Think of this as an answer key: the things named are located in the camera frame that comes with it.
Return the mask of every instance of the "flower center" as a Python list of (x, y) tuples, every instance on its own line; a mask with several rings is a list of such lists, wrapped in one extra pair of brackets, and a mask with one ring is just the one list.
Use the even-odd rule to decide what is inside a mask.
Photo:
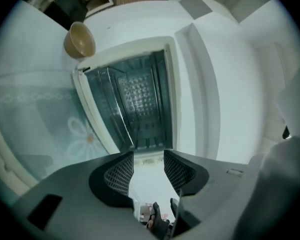
[(94, 141), (94, 136), (92, 134), (89, 134), (88, 137), (86, 138), (86, 141), (92, 143)]

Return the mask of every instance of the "flower decal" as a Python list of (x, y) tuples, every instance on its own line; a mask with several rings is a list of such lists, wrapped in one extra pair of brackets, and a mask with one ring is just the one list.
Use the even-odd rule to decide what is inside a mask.
[(77, 138), (67, 148), (66, 155), (71, 160), (81, 159), (81, 162), (102, 157), (105, 153), (98, 137), (85, 119), (82, 123), (76, 117), (68, 119), (68, 128)]

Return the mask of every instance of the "perforated panel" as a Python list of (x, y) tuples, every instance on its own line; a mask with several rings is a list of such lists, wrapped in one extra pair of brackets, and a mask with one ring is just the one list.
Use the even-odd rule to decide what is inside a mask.
[(107, 170), (104, 174), (105, 183), (113, 190), (128, 196), (129, 183), (134, 174), (134, 157), (131, 155), (125, 160)]
[(164, 154), (163, 161), (164, 172), (173, 189), (179, 195), (180, 189), (195, 178), (196, 171), (168, 154)]

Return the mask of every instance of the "beige bowl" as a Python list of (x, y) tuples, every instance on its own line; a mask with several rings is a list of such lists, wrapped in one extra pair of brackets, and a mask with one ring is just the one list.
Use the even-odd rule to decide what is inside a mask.
[(72, 23), (63, 45), (65, 51), (75, 59), (90, 57), (96, 52), (94, 37), (82, 22)]

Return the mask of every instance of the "oven door frame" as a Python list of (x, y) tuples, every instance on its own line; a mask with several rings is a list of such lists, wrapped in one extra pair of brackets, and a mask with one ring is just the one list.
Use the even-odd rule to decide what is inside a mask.
[[(135, 40), (123, 43), (109, 49), (96, 53), (85, 59), (78, 65), (72, 74), (74, 85), (81, 101), (84, 112), (109, 154), (119, 153), (119, 149), (112, 139), (94, 101), (86, 73), (98, 70), (111, 63), (128, 59), (130, 57), (142, 56), (152, 52), (164, 50), (164, 59), (169, 85), (169, 97), (172, 120), (172, 149), (179, 150), (181, 133), (181, 88), (180, 74), (176, 43), (171, 36), (161, 36)], [(149, 155), (158, 155), (156, 152), (147, 152)]]

